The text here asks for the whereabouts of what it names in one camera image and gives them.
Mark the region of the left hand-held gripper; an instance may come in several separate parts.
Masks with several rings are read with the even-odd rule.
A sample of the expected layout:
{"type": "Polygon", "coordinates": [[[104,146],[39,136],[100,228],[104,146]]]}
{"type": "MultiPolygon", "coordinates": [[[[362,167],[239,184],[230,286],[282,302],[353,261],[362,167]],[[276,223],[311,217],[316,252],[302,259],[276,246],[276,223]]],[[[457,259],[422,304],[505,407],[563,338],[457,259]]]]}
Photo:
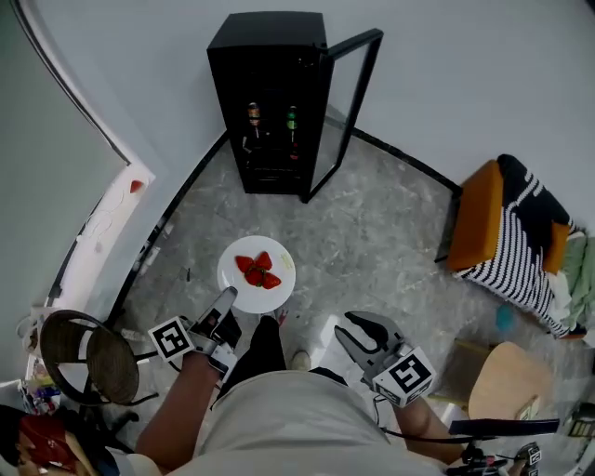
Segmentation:
{"type": "Polygon", "coordinates": [[[226,383],[237,364],[235,347],[241,329],[231,312],[238,290],[228,286],[197,321],[175,316],[148,331],[160,357],[172,363],[191,351],[207,357],[219,372],[220,383],[226,383]]]}

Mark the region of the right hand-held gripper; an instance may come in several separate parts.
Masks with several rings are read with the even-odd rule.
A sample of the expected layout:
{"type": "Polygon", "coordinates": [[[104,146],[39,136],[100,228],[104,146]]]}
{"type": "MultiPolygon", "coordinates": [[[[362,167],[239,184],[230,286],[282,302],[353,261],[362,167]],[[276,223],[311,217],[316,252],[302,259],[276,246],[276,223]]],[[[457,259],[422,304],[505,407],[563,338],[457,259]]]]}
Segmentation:
{"type": "Polygon", "coordinates": [[[363,382],[372,391],[400,408],[429,391],[436,372],[397,325],[387,329],[388,318],[371,311],[347,311],[345,317],[375,343],[372,354],[348,330],[335,327],[339,344],[364,371],[363,382]]]}

